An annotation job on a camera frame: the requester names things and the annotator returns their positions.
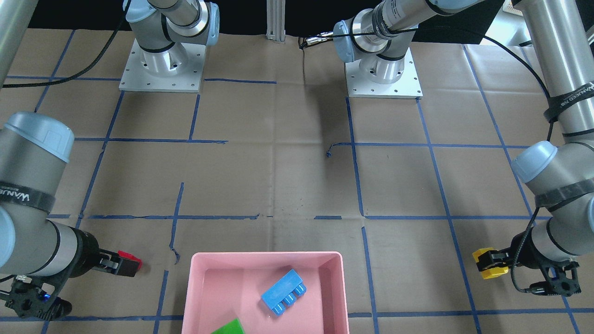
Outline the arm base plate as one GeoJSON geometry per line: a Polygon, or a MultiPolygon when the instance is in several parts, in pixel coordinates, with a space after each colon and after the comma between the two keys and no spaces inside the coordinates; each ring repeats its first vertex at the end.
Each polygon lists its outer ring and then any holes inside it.
{"type": "Polygon", "coordinates": [[[207,47],[174,44],[151,53],[134,41],[119,83],[121,91],[199,93],[207,47]]]}
{"type": "Polygon", "coordinates": [[[420,99],[424,96],[410,49],[397,61],[378,56],[344,64],[349,97],[420,99]]]}

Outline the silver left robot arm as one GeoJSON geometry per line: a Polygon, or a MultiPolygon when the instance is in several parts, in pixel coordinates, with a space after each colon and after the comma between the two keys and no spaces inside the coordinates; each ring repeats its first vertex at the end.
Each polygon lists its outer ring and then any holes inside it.
{"type": "Polygon", "coordinates": [[[494,45],[413,43],[423,97],[349,98],[359,211],[371,221],[448,223],[461,266],[506,248],[532,215],[533,195],[510,163],[543,141],[545,95],[529,71],[494,45]]]}

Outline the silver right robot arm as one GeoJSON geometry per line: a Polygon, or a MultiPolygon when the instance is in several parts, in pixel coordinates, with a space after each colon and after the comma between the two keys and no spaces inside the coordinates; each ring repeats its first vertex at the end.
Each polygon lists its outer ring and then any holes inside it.
{"type": "MultiPolygon", "coordinates": [[[[206,47],[217,43],[220,10],[203,0],[125,0],[135,34],[120,89],[197,92],[206,47]]],[[[74,134],[62,122],[17,112],[1,129],[1,272],[78,276],[104,268],[97,242],[47,220],[74,134]]]]}

